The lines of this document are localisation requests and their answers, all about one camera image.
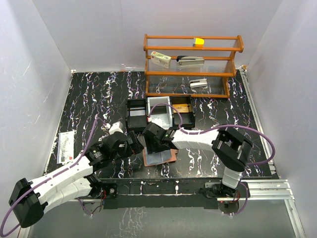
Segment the silver magnetic stripe card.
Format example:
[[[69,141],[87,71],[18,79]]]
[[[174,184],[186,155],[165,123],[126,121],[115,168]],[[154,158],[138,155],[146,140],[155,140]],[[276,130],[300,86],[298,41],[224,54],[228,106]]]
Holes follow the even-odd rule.
[[[160,153],[160,156],[161,156],[161,161],[163,163],[165,163],[166,161],[170,160],[171,157],[172,157],[172,154],[171,154],[171,151],[170,150],[166,150],[166,151],[162,151]]]

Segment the silver VIP card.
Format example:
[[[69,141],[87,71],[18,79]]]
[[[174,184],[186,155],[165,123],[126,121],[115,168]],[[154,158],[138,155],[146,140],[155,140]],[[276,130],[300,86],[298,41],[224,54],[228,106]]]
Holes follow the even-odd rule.
[[[146,154],[146,164],[148,166],[157,165],[160,163],[161,163],[160,153]]]

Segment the pink leather card holder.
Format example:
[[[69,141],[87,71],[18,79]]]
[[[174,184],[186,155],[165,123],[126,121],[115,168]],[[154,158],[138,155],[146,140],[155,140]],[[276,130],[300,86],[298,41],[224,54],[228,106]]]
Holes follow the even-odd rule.
[[[147,148],[143,149],[144,166],[156,166],[165,163],[175,162],[178,150],[170,149],[158,153],[148,154]]]

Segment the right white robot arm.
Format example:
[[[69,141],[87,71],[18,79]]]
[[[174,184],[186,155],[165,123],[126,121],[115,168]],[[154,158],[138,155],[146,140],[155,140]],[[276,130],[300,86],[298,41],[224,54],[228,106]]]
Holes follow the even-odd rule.
[[[142,135],[149,154],[170,149],[213,151],[225,166],[221,184],[231,190],[237,188],[253,148],[253,143],[231,125],[203,131],[174,127],[164,129],[151,122]]]

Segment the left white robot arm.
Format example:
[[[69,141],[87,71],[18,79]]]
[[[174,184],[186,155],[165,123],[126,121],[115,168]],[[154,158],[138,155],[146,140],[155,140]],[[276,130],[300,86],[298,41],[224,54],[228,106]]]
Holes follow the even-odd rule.
[[[114,132],[82,152],[75,161],[31,181],[16,182],[9,205],[19,225],[27,228],[37,223],[46,212],[74,198],[89,196],[97,183],[95,172],[116,159],[139,154],[144,147],[136,134]]]

